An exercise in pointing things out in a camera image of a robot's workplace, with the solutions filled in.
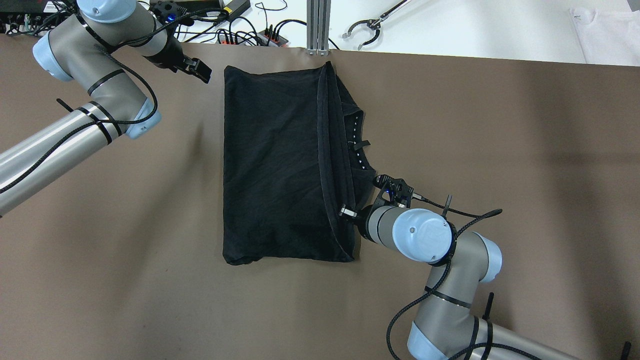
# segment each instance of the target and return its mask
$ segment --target white towel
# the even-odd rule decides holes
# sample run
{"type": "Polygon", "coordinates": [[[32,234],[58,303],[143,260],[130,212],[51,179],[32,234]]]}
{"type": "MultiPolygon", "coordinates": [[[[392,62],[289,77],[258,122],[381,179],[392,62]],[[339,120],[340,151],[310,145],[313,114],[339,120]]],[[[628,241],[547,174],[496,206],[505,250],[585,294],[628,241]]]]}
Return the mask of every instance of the white towel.
{"type": "Polygon", "coordinates": [[[640,10],[570,9],[587,63],[640,66],[640,10]]]}

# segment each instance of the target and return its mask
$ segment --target electrical cable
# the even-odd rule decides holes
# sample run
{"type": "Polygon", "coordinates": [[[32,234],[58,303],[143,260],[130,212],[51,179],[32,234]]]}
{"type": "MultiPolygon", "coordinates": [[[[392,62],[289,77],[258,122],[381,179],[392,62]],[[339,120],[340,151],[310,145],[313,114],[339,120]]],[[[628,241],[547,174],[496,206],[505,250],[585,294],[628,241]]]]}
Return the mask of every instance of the electrical cable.
{"type": "Polygon", "coordinates": [[[269,42],[271,41],[271,33],[269,31],[269,19],[267,18],[267,11],[266,10],[264,10],[264,35],[267,38],[267,44],[265,46],[269,46],[269,42]]]}
{"type": "Polygon", "coordinates": [[[175,31],[173,32],[173,37],[175,37],[176,39],[178,39],[178,41],[180,41],[180,29],[182,27],[182,24],[178,24],[178,27],[175,28],[175,31]]]}
{"type": "Polygon", "coordinates": [[[255,5],[255,7],[256,7],[256,8],[258,8],[258,9],[260,9],[260,10],[264,10],[264,11],[266,11],[266,12],[280,12],[280,11],[282,11],[282,10],[284,10],[284,9],[286,9],[286,8],[288,8],[288,7],[289,7],[289,4],[287,4],[287,1],[285,1],[285,0],[281,0],[281,1],[284,3],[284,6],[283,6],[283,7],[281,7],[281,8],[279,8],[279,9],[269,9],[269,8],[265,8],[265,7],[264,7],[264,3],[263,3],[262,1],[261,1],[261,2],[259,2],[259,3],[257,3],[257,4],[255,5]]]}
{"type": "Polygon", "coordinates": [[[124,47],[124,46],[127,46],[127,45],[131,45],[131,44],[136,44],[136,43],[142,42],[142,41],[144,41],[144,40],[146,40],[148,38],[154,37],[156,34],[160,33],[162,30],[164,30],[166,28],[169,28],[170,26],[172,26],[175,23],[181,21],[182,19],[186,19],[186,18],[192,17],[194,15],[199,15],[201,13],[208,13],[208,12],[220,12],[220,15],[218,16],[218,18],[219,19],[221,18],[222,20],[225,20],[229,16],[229,14],[224,9],[221,9],[221,8],[206,8],[206,9],[201,9],[201,10],[197,10],[197,11],[194,11],[194,12],[186,13],[184,15],[176,17],[175,20],[166,23],[165,25],[157,28],[155,31],[152,31],[147,35],[144,35],[142,37],[135,38],[135,39],[132,39],[132,40],[128,40],[128,41],[125,41],[125,42],[121,42],[120,44],[114,46],[114,51],[118,50],[121,47],[124,47]]]}
{"type": "Polygon", "coordinates": [[[256,33],[256,34],[258,33],[258,31],[255,30],[255,26],[253,26],[253,24],[244,16],[238,16],[238,17],[236,17],[235,19],[233,19],[233,20],[231,20],[229,22],[229,31],[230,32],[231,32],[231,24],[233,24],[234,21],[236,21],[237,19],[243,19],[244,21],[246,21],[249,24],[249,26],[251,26],[251,29],[253,30],[254,33],[256,33]]]}
{"type": "Polygon", "coordinates": [[[243,42],[248,42],[251,45],[254,46],[263,46],[262,43],[262,39],[260,37],[258,37],[258,34],[254,33],[254,35],[251,35],[251,32],[246,32],[246,31],[236,31],[236,34],[245,34],[245,36],[241,37],[243,39],[243,41],[237,43],[236,45],[240,45],[243,42]]]}
{"type": "MultiPolygon", "coordinates": [[[[290,23],[290,22],[295,22],[297,24],[301,24],[306,26],[307,23],[302,21],[302,20],[298,20],[298,19],[286,19],[283,21],[280,21],[278,24],[276,24],[276,26],[273,28],[273,31],[276,34],[276,40],[278,40],[280,38],[280,30],[282,30],[282,27],[285,26],[286,24],[290,23]]],[[[338,45],[335,44],[335,42],[333,40],[331,40],[331,38],[329,38],[329,42],[331,44],[333,44],[333,46],[335,46],[336,50],[340,50],[340,47],[338,47],[338,45]]]]}
{"type": "Polygon", "coordinates": [[[438,282],[436,282],[436,284],[429,291],[425,292],[423,296],[415,299],[414,301],[410,302],[407,306],[403,307],[400,311],[398,311],[397,314],[393,317],[393,319],[391,319],[391,321],[389,322],[389,326],[387,327],[387,348],[389,350],[389,353],[391,354],[391,356],[394,357],[395,360],[400,360],[400,358],[398,357],[398,355],[396,355],[396,353],[394,352],[393,346],[391,345],[391,329],[393,328],[394,324],[400,318],[400,316],[402,316],[402,314],[404,314],[407,310],[411,309],[413,306],[416,306],[417,304],[420,304],[424,299],[431,296],[431,294],[434,291],[436,291],[442,285],[442,283],[447,279],[447,276],[449,275],[449,271],[451,271],[450,261],[446,263],[444,272],[442,272],[442,275],[440,276],[440,279],[438,280],[438,282]]]}
{"type": "Polygon", "coordinates": [[[197,21],[202,21],[202,22],[218,22],[218,19],[207,19],[206,17],[202,17],[202,16],[194,16],[192,17],[193,20],[197,20],[197,21]]]}
{"type": "MultiPolygon", "coordinates": [[[[431,201],[431,200],[425,198],[424,196],[420,196],[420,198],[418,198],[416,200],[422,201],[422,202],[426,202],[427,204],[434,205],[434,206],[436,206],[436,207],[438,207],[440,209],[444,209],[445,208],[444,205],[440,205],[437,202],[431,201]]],[[[474,214],[470,214],[470,213],[465,213],[464,211],[456,210],[456,209],[453,209],[453,208],[449,208],[449,211],[451,211],[452,213],[455,213],[455,214],[458,214],[458,215],[463,215],[463,216],[470,217],[470,218],[477,218],[477,217],[480,216],[480,215],[474,215],[474,214]]]]}
{"type": "MultiPolygon", "coordinates": [[[[455,243],[455,241],[458,239],[458,237],[465,230],[467,230],[469,227],[471,227],[475,223],[477,223],[477,222],[479,222],[481,220],[484,220],[486,218],[494,217],[495,215],[498,215],[500,213],[502,213],[502,209],[495,209],[495,210],[489,211],[488,213],[485,213],[485,214],[482,214],[482,215],[480,215],[478,217],[475,217],[475,219],[471,220],[469,223],[467,223],[466,225],[461,227],[460,230],[458,230],[453,235],[452,242],[455,243]]],[[[387,327],[387,348],[389,350],[389,353],[391,354],[391,356],[393,356],[393,358],[395,360],[400,360],[400,358],[396,355],[396,353],[394,352],[393,346],[391,345],[391,328],[393,328],[394,324],[396,323],[396,321],[398,320],[398,318],[402,314],[404,314],[407,310],[409,310],[413,306],[416,306],[417,304],[420,304],[424,299],[428,298],[434,291],[436,291],[442,285],[442,283],[446,280],[447,275],[449,275],[449,271],[450,270],[451,270],[451,260],[448,260],[446,262],[446,264],[445,264],[444,272],[442,273],[442,276],[440,276],[440,279],[438,280],[438,282],[436,282],[436,284],[430,290],[425,292],[425,294],[423,294],[423,296],[415,299],[414,301],[409,303],[407,306],[403,307],[400,311],[398,311],[398,313],[389,322],[389,326],[387,327]]]]}
{"type": "Polygon", "coordinates": [[[185,30],[180,30],[180,34],[189,34],[189,35],[194,35],[194,34],[198,34],[198,35],[211,35],[211,34],[215,34],[215,31],[185,31],[185,30]]]}
{"type": "MultiPolygon", "coordinates": [[[[111,54],[109,54],[105,50],[105,48],[103,48],[103,47],[101,47],[101,46],[99,46],[97,44],[95,46],[98,47],[100,49],[100,51],[102,51],[109,58],[109,60],[113,61],[118,66],[120,66],[121,68],[126,70],[128,73],[133,75],[136,79],[140,80],[140,82],[143,85],[145,85],[145,88],[147,88],[147,90],[149,91],[149,94],[151,95],[152,101],[154,103],[154,107],[151,110],[151,112],[147,116],[145,116],[145,117],[143,117],[141,119],[128,120],[128,121],[125,121],[125,120],[101,120],[100,122],[109,123],[109,124],[132,125],[132,124],[139,124],[141,122],[147,121],[152,116],[154,116],[154,114],[156,113],[157,108],[158,108],[158,102],[157,102],[156,93],[151,88],[151,85],[149,85],[149,83],[147,83],[147,81],[142,76],[140,76],[137,72],[133,71],[128,66],[126,66],[123,63],[121,63],[118,60],[116,60],[111,54]]],[[[80,131],[86,129],[87,127],[93,126],[93,125],[97,125],[97,124],[95,122],[89,122],[89,123],[86,123],[84,125],[81,125],[81,126],[75,128],[75,129],[71,130],[69,133],[67,133],[65,136],[63,136],[60,140],[58,140],[58,142],[56,142],[55,145],[53,145],[47,152],[45,152],[44,155],[42,155],[33,165],[31,165],[27,170],[25,170],[19,177],[14,179],[11,183],[6,185],[5,187],[0,188],[0,194],[10,190],[11,188],[13,188],[17,184],[19,184],[22,180],[24,180],[28,175],[30,175],[32,172],[34,172],[55,150],[57,150],[60,146],[62,146],[62,144],[64,144],[72,136],[78,134],[80,131]]]]}
{"type": "Polygon", "coordinates": [[[201,31],[201,32],[199,32],[199,33],[196,33],[197,35],[195,35],[195,36],[193,36],[193,37],[188,38],[188,39],[187,39],[187,40],[185,40],[184,42],[190,42],[190,41],[192,41],[192,40],[194,40],[194,39],[197,39],[198,37],[200,37],[200,36],[202,36],[202,35],[208,35],[208,34],[211,34],[211,33],[209,32],[209,30],[211,30],[211,29],[215,28],[216,26],[220,25],[223,21],[224,21],[224,20],[218,20],[218,21],[214,22],[213,24],[211,24],[211,26],[209,26],[208,28],[204,29],[203,31],[201,31]]]}
{"type": "Polygon", "coordinates": [[[496,343],[491,343],[491,344],[489,344],[489,343],[477,343],[477,344],[474,344],[474,345],[470,345],[470,346],[464,348],[463,350],[460,350],[459,352],[455,353],[453,356],[451,356],[447,360],[455,360],[455,359],[461,357],[462,355],[466,354],[470,350],[475,350],[477,348],[487,347],[489,345],[491,345],[492,347],[495,347],[495,348],[503,348],[504,350],[509,350],[509,351],[514,352],[516,354],[520,354],[520,355],[522,355],[524,357],[528,357],[529,359],[532,359],[532,360],[542,360],[542,359],[540,359],[539,357],[537,357],[535,355],[532,355],[532,354],[530,354],[530,353],[528,353],[528,352],[526,352],[524,350],[520,350],[519,348],[515,348],[515,347],[509,346],[509,345],[505,345],[505,344],[496,344],[496,343]]]}
{"type": "Polygon", "coordinates": [[[31,35],[31,36],[37,36],[39,33],[49,29],[49,26],[51,23],[55,22],[56,20],[60,20],[60,17],[63,13],[68,12],[69,14],[71,14],[72,12],[69,10],[69,7],[58,4],[57,2],[54,3],[56,6],[60,6],[61,9],[58,10],[57,12],[47,16],[46,18],[44,18],[44,20],[42,21],[42,24],[39,25],[37,28],[31,30],[31,31],[15,31],[13,32],[13,29],[9,30],[9,32],[6,33],[7,36],[9,37],[14,37],[17,35],[31,35]]]}
{"type": "Polygon", "coordinates": [[[223,43],[223,42],[222,42],[222,40],[220,40],[220,35],[224,35],[224,36],[225,36],[225,42],[224,42],[224,44],[229,43],[229,40],[230,40],[230,39],[229,39],[229,35],[231,35],[231,33],[230,33],[227,29],[218,29],[218,30],[216,31],[216,37],[215,37],[215,39],[216,39],[216,41],[218,42],[218,44],[222,44],[222,43],[223,43]]]}

